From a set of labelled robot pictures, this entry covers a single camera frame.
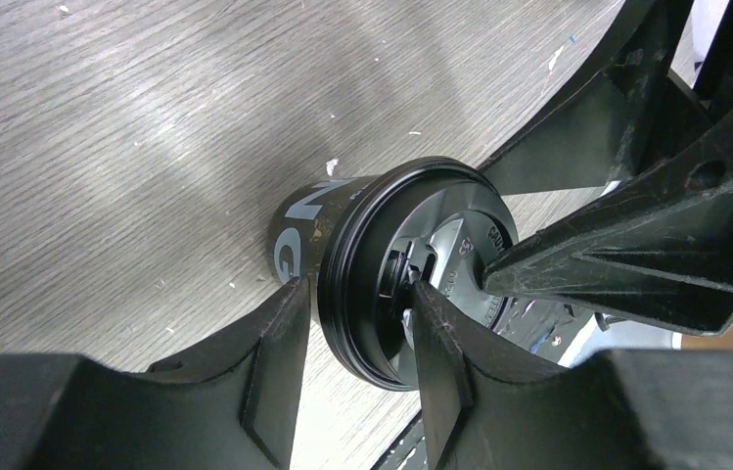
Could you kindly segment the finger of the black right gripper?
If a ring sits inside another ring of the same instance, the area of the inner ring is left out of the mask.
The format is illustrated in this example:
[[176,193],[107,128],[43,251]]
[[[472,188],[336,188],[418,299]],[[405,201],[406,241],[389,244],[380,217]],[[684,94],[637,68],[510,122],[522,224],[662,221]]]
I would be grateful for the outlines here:
[[487,292],[694,335],[733,322],[733,109],[676,156],[504,252]]
[[682,152],[712,125],[672,70],[689,1],[627,1],[592,53],[480,167],[502,195],[598,187]]

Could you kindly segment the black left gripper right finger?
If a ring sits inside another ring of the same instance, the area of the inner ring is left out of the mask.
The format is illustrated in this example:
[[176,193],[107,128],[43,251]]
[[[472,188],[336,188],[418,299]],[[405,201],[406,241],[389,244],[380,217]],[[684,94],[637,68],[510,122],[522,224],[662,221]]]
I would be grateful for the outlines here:
[[733,469],[733,352],[607,350],[574,368],[426,283],[413,338],[433,469]]

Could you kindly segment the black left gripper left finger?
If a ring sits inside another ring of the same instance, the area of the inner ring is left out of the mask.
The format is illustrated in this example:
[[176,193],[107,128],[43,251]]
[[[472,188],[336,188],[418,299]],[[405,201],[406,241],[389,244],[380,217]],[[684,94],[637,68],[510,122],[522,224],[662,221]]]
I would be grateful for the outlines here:
[[286,469],[309,322],[295,279],[144,372],[0,354],[0,469]]

